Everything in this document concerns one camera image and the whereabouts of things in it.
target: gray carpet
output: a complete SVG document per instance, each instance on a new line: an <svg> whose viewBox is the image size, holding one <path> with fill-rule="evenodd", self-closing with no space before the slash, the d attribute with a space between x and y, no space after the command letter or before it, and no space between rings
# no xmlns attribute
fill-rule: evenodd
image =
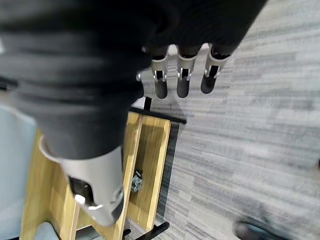
<svg viewBox="0 0 320 240"><path fill-rule="evenodd" d="M320 1L270 0L209 95L200 92L206 54L185 99L174 56L166 99L142 74L152 110L188 119L171 132L157 210L171 225L156 239L233 240L233 221L250 216L319 240ZM143 232L130 228L127 239Z"/></svg>

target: robotic arm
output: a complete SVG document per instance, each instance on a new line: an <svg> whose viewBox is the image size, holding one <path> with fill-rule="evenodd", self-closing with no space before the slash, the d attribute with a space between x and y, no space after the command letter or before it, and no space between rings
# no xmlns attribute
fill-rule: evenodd
<svg viewBox="0 0 320 240"><path fill-rule="evenodd" d="M167 48L177 44L177 91L184 98L195 57L210 43L201 90L211 92L265 2L0 2L0 76L18 82L15 106L35 118L75 200L99 224L112 225L123 209L126 121L143 94L137 72L152 63L156 93L165 98Z"/></svg>

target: black metal frame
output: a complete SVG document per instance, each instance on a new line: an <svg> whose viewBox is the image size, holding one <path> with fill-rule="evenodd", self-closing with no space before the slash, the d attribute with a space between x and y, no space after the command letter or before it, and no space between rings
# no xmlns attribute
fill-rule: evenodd
<svg viewBox="0 0 320 240"><path fill-rule="evenodd" d="M129 109L130 112L141 114L141 115L146 115L146 116L151 116L159 119L167 119L170 120L171 122L176 122L179 124L187 124L187 120L179 117L174 117L174 116L169 116L164 113L156 112L156 111L150 111L146 109L140 109L137 107L131 106Z"/></svg>
<svg viewBox="0 0 320 240"><path fill-rule="evenodd" d="M147 233L141 235L140 237L136 238L135 240L151 240L154 239L156 236L160 235L163 233L165 230L167 230L170 227L169 222L164 222L159 226L154 225L153 229L151 231L148 231ZM131 233L130 229L125 229L123 231L123 236L127 236L128 234Z"/></svg>

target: white light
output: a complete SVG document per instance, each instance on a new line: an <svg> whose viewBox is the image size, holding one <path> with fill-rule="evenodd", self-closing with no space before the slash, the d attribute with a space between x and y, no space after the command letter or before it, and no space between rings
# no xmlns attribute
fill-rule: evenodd
<svg viewBox="0 0 320 240"><path fill-rule="evenodd" d="M100 209L100 208L102 208L103 207L103 205L98 205L98 206L90 206L90 207L88 207L88 209L89 210L97 210L97 209Z"/></svg>
<svg viewBox="0 0 320 240"><path fill-rule="evenodd" d="M3 54L5 52L4 45L2 44L1 38L0 38L0 54Z"/></svg>
<svg viewBox="0 0 320 240"><path fill-rule="evenodd" d="M86 202L86 198L84 196L79 195L79 194L75 195L74 199L77 203L79 203L81 205L85 204L85 202Z"/></svg>

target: metal bracket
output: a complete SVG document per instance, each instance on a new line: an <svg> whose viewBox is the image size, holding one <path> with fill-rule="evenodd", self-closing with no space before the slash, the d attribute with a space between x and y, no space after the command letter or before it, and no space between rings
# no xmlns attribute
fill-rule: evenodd
<svg viewBox="0 0 320 240"><path fill-rule="evenodd" d="M218 67L218 70L216 74L214 75L214 78L217 78L219 73L222 71L224 68L225 64L229 60L230 56L226 57L225 59L216 59L211 55L211 49L213 47L212 44L209 45L209 52L208 55L206 56L206 61L205 61L205 67L204 67L204 76L209 77L210 70L212 66Z"/></svg>
<svg viewBox="0 0 320 240"><path fill-rule="evenodd" d="M157 72L162 72L162 81L163 82L167 81L168 51L166 52L166 55L163 59L160 59L160 60L152 59L151 69L152 69L153 79L155 81L159 81L159 79L157 77Z"/></svg>
<svg viewBox="0 0 320 240"><path fill-rule="evenodd" d="M182 57L179 53L177 55L178 55L178 59L177 59L176 71L177 71L178 80L183 79L182 73L183 73L183 70L185 69L185 70L188 70L186 80L190 81L191 74L194 71L197 55L191 58Z"/></svg>

